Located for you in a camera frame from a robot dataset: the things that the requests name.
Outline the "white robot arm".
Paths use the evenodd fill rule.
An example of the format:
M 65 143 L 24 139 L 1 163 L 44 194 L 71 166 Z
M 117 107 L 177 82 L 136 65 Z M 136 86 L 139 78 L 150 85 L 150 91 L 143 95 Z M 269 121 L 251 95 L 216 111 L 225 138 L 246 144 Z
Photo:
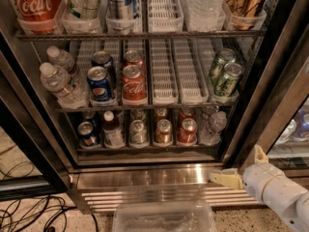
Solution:
M 242 175 L 236 168 L 213 170 L 209 180 L 230 189 L 244 189 L 294 232 L 309 232 L 309 190 L 271 164 L 260 145 L 254 146 L 254 154 L 254 163 Z

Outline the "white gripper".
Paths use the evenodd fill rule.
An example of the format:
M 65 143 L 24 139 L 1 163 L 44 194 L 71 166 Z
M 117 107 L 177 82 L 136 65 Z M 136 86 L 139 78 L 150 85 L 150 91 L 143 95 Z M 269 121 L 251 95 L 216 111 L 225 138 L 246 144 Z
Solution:
M 268 157 L 262 147 L 254 146 L 254 161 L 243 172 L 242 177 L 236 168 L 213 170 L 209 179 L 216 184 L 230 188 L 243 189 L 257 201 L 269 206 L 275 212 L 295 209 L 296 183 L 287 178 L 282 170 L 268 163 Z

